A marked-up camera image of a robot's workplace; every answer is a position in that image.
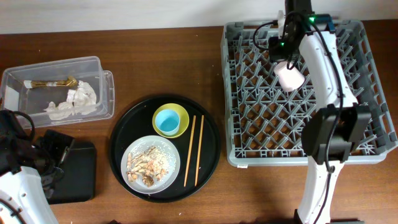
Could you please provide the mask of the pink cup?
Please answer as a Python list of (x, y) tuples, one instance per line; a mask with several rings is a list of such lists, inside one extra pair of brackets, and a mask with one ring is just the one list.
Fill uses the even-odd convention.
[(280, 62), (274, 67), (274, 73), (278, 78), (278, 82), (282, 89), (286, 92), (291, 92), (300, 88), (305, 77), (294, 67), (291, 70), (287, 68), (287, 62)]

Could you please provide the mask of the wooden chopstick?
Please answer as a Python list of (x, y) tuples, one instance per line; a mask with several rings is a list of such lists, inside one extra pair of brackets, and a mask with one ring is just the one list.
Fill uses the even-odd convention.
[(195, 187), (198, 184), (198, 173), (200, 168), (200, 156), (201, 156), (201, 145), (202, 145), (202, 137), (203, 137), (203, 127), (204, 127), (204, 120), (205, 116), (201, 116), (201, 123), (200, 123), (200, 135), (199, 135), (199, 142), (198, 142), (198, 150), (197, 150), (197, 164), (195, 170)]
[(190, 158), (191, 158), (191, 153), (192, 153), (192, 144), (193, 144), (193, 138), (194, 138), (194, 133), (195, 133), (195, 123), (196, 123), (196, 115), (193, 115), (193, 120), (192, 120), (192, 128), (190, 131), (190, 140), (189, 140), (189, 145), (188, 145), (188, 155), (187, 155), (187, 162), (186, 162), (186, 167), (185, 167), (185, 176), (184, 176), (184, 182), (183, 186), (187, 186), (187, 178), (188, 178), (188, 172), (189, 172), (189, 167), (190, 167)]

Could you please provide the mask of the yellow-green bowl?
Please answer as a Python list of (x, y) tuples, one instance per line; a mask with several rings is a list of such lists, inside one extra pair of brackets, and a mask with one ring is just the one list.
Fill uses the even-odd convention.
[[(174, 110), (178, 113), (178, 115), (180, 116), (180, 127), (179, 130), (177, 131), (176, 134), (174, 134), (173, 136), (166, 136), (164, 134), (162, 134), (155, 126), (155, 117), (158, 114), (158, 112), (160, 112), (161, 110), (166, 110), (166, 109), (171, 109)], [(182, 107), (181, 105), (178, 105), (176, 103), (167, 103), (165, 105), (160, 106), (154, 113), (153, 117), (152, 117), (152, 125), (153, 128), (155, 129), (155, 131), (160, 134), (161, 136), (165, 137), (165, 138), (177, 138), (179, 136), (181, 136), (186, 129), (188, 128), (189, 125), (189, 115), (187, 110)]]

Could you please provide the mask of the light blue cup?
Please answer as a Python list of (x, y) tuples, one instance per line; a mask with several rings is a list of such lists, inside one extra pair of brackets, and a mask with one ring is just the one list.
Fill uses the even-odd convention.
[(161, 110), (155, 117), (156, 128), (166, 136), (173, 136), (180, 127), (180, 116), (171, 109)]

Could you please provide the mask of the grey plate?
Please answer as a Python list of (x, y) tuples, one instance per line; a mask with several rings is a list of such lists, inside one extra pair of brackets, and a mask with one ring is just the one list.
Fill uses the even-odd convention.
[[(150, 146), (155, 146), (157, 149), (160, 149), (161, 151), (164, 151), (167, 155), (169, 155), (169, 173), (161, 181), (155, 181), (155, 184), (152, 187), (146, 187), (142, 183), (141, 179), (135, 182), (129, 182), (126, 175), (127, 155), (130, 152), (145, 151)], [(123, 182), (127, 184), (128, 189), (140, 194), (152, 195), (165, 190), (166, 188), (171, 186), (171, 184), (176, 180), (180, 170), (180, 156), (177, 148), (168, 139), (154, 135), (144, 136), (135, 140), (127, 147), (122, 156), (120, 168), (121, 177), (123, 178)]]

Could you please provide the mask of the food scraps with rice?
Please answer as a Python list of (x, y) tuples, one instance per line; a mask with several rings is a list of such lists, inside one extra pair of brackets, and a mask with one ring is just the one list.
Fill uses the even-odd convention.
[(169, 155), (155, 146), (127, 155), (126, 175), (129, 182), (141, 179), (146, 187), (152, 187), (155, 181), (161, 181), (169, 173), (169, 168)]

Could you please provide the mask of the white napkin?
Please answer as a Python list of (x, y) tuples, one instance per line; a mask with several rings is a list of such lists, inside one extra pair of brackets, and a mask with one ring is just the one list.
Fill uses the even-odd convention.
[(76, 90), (68, 91), (67, 99), (64, 102), (56, 106), (51, 101), (44, 111), (52, 112), (52, 114), (49, 114), (49, 118), (54, 121), (62, 120), (78, 113), (88, 115), (96, 111), (94, 107), (96, 99), (96, 93), (91, 85), (87, 82), (79, 81)]

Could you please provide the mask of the gold coffee stick wrapper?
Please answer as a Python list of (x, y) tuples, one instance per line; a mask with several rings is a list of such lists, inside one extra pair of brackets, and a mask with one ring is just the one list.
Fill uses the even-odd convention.
[(69, 76), (66, 80), (24, 80), (23, 84), (27, 89), (58, 86), (74, 87), (78, 85), (78, 81)]

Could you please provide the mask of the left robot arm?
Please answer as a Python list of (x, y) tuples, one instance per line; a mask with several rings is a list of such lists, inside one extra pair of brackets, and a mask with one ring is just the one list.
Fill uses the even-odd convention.
[(37, 141), (30, 116), (1, 111), (1, 223), (57, 223), (48, 199), (63, 179), (75, 138), (48, 130)]

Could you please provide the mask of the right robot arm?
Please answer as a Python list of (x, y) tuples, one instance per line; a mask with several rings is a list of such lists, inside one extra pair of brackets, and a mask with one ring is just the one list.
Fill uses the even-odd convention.
[(330, 223), (330, 206), (337, 178), (361, 140), (371, 112), (350, 90), (336, 46), (336, 29), (329, 14), (315, 14), (310, 0), (286, 1), (274, 21), (279, 34), (268, 41), (274, 72), (285, 91), (303, 86), (296, 64), (303, 59), (315, 92), (316, 113), (301, 133), (308, 158), (302, 201), (295, 223)]

